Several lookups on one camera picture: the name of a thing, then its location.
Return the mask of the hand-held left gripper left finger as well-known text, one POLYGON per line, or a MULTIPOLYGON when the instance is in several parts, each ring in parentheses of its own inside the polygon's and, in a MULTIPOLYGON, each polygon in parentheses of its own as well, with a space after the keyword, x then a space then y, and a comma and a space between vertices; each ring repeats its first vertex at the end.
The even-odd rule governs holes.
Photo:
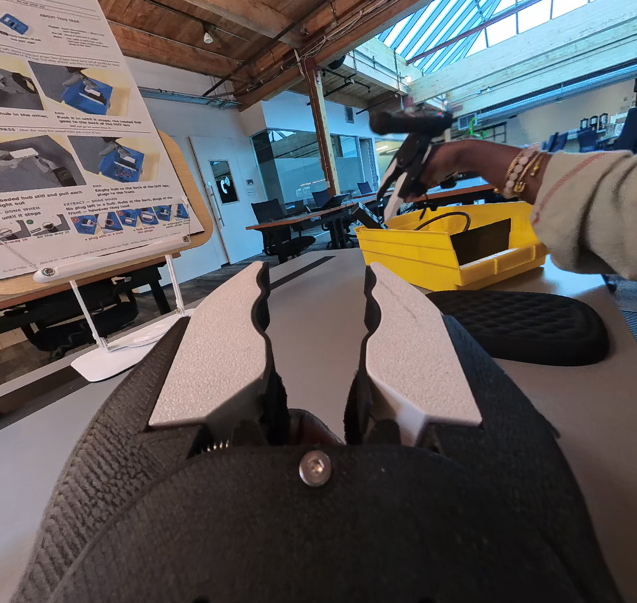
POLYGON ((150 416, 153 429, 199 424, 225 442, 243 420, 274 428, 269 265, 253 262, 196 307, 150 416))

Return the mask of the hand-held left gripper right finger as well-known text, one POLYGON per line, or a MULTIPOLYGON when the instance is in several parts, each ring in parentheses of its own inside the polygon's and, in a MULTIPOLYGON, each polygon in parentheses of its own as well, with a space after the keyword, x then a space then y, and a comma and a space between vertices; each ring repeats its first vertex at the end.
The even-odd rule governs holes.
POLYGON ((480 409, 439 308, 379 263, 368 265, 366 287, 362 374, 371 386, 370 416, 396 422, 407 446, 432 423, 480 426, 480 409))

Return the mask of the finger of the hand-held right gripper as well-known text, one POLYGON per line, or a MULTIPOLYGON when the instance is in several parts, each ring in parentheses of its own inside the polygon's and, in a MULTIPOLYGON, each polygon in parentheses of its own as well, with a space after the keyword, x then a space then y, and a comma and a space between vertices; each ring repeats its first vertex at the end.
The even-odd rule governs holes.
POLYGON ((388 191, 389 199, 384 205, 383 219, 387 223, 395 216, 410 191, 410 172, 398 159, 393 159, 383 175, 377 192, 377 200, 381 201, 388 191))

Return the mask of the yellow plastic bin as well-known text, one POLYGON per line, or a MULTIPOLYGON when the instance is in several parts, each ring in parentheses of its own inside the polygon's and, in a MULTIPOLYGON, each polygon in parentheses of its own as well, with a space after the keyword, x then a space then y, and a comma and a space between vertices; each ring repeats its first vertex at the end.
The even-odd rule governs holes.
POLYGON ((431 291, 477 290, 545 263, 530 213, 520 201, 441 207, 395 216, 389 230, 355 232, 366 264, 431 291))

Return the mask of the person's right forearm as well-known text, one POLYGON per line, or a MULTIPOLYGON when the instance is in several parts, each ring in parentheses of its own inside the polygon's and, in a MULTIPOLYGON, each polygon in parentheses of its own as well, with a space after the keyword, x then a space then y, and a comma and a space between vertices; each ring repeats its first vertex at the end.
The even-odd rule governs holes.
POLYGON ((636 280, 636 155, 551 155, 530 220, 560 269, 636 280))

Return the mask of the person's right hand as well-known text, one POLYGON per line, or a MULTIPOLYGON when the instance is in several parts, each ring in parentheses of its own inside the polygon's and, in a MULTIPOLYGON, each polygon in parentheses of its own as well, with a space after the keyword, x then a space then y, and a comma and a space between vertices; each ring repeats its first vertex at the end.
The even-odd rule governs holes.
POLYGON ((509 166, 521 148, 488 140, 467 139, 432 146, 419 183, 425 188, 439 185, 453 174, 475 173, 503 191, 509 166))

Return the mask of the black quilted wrist rest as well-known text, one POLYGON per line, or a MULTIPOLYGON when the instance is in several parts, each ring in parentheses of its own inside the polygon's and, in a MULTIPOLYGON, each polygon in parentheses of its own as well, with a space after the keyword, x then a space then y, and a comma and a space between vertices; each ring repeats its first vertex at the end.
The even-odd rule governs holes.
POLYGON ((610 351, 600 315, 574 298, 525 291, 438 291, 428 298, 492 357, 581 367, 610 351))

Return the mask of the black office chair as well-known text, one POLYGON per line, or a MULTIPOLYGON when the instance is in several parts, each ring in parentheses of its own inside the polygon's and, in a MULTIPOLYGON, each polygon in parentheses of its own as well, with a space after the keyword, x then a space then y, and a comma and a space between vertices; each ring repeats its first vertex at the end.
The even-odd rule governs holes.
MULTIPOLYGON (((285 218, 285 213, 278 200, 268 200, 251 205, 259 224, 270 223, 285 218)), ((282 264, 288 258, 298 257, 305 249, 315 243, 313 236, 293 237, 290 225, 267 228, 260 231, 264 244, 264 254, 269 257, 277 257, 282 264)))

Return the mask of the white phone booth door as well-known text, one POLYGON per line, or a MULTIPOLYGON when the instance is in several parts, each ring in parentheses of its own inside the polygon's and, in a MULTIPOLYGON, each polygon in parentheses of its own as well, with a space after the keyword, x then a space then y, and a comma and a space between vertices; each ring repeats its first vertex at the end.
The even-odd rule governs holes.
POLYGON ((232 140, 190 136, 189 142, 213 214, 221 262, 236 264, 258 254, 257 235, 246 230, 250 207, 232 140))

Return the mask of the large instruction board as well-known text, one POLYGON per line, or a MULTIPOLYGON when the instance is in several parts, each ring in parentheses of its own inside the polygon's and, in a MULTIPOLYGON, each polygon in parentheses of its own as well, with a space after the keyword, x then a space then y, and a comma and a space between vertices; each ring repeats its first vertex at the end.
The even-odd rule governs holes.
POLYGON ((197 248, 213 222, 96 0, 1 0, 1 295, 197 248))

